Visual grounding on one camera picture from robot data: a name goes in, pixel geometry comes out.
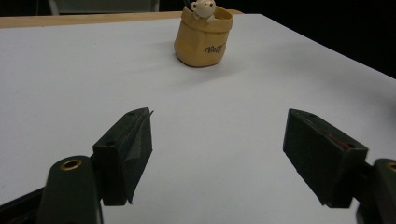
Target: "plush toy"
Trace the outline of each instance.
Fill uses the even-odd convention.
[[[191,10],[194,12],[195,19],[204,18],[206,22],[212,22],[215,19],[213,14],[216,10],[216,3],[214,0],[197,0],[191,3]]]

